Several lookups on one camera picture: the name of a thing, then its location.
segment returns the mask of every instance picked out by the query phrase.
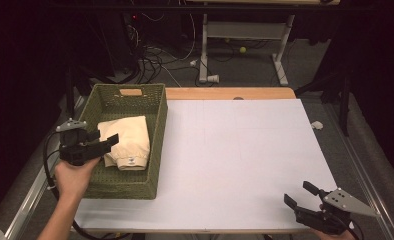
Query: white table surface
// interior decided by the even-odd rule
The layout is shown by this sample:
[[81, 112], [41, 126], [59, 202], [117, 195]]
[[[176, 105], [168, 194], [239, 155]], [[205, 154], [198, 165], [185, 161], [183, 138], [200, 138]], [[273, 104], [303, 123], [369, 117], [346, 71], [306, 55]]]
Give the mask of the white table surface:
[[336, 184], [299, 99], [169, 100], [155, 200], [83, 199], [76, 221], [89, 231], [292, 233], [284, 193]]

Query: folded towel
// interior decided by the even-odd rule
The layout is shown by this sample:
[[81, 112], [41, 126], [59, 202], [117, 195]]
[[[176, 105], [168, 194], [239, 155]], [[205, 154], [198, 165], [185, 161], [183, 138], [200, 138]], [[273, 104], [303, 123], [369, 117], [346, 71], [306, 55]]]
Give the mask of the folded towel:
[[150, 140], [145, 116], [128, 117], [98, 124], [100, 141], [119, 134], [119, 143], [104, 155], [106, 167], [119, 170], [145, 170], [150, 153]]

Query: table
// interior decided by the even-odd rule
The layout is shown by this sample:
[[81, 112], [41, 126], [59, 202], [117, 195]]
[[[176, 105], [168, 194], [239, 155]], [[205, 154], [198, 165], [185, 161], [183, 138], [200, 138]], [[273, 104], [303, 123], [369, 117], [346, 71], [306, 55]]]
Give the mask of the table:
[[[320, 0], [191, 0], [193, 2], [209, 3], [245, 3], [245, 4], [286, 4], [286, 5], [319, 5]], [[328, 4], [337, 5], [340, 0], [332, 0]], [[235, 38], [235, 39], [274, 39], [281, 40], [278, 53], [272, 54], [272, 61], [276, 69], [276, 75], [281, 86], [288, 86], [287, 76], [282, 67], [281, 59], [287, 44], [288, 37], [294, 21], [294, 15], [289, 15], [286, 23], [239, 23], [218, 22], [207, 20], [207, 14], [203, 15], [203, 39], [200, 58], [201, 83], [219, 82], [219, 75], [207, 76], [207, 38]]]
[[[168, 88], [167, 97], [156, 199], [83, 199], [76, 215], [82, 228], [160, 233], [307, 230], [283, 203], [284, 193], [303, 207], [317, 209], [319, 198], [302, 188], [303, 181], [324, 189], [336, 185], [291, 89]], [[246, 100], [231, 100], [237, 97]]]

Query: human hand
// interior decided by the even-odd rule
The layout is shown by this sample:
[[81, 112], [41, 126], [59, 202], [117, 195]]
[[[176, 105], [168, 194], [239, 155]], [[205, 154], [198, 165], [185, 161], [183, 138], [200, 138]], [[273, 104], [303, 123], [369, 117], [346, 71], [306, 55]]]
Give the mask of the human hand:
[[99, 161], [100, 158], [94, 158], [82, 166], [73, 166], [67, 161], [60, 161], [55, 168], [60, 198], [79, 202], [88, 187], [92, 170]]
[[321, 240], [355, 240], [355, 238], [353, 237], [353, 235], [349, 232], [349, 231], [344, 231], [342, 234], [340, 235], [328, 235], [325, 234], [321, 231], [315, 230], [315, 229], [311, 229], [311, 231], [318, 236]]

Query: wicker basket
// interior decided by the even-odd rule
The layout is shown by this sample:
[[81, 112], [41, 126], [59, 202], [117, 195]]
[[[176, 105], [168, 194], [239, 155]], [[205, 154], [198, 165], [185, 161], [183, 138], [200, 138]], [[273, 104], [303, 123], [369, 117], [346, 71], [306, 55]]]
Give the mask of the wicker basket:
[[87, 131], [95, 131], [99, 122], [145, 115], [150, 154], [143, 171], [119, 171], [116, 167], [106, 168], [104, 163], [99, 163], [85, 198], [156, 198], [167, 111], [163, 84], [94, 86], [80, 117], [80, 121], [87, 122]]

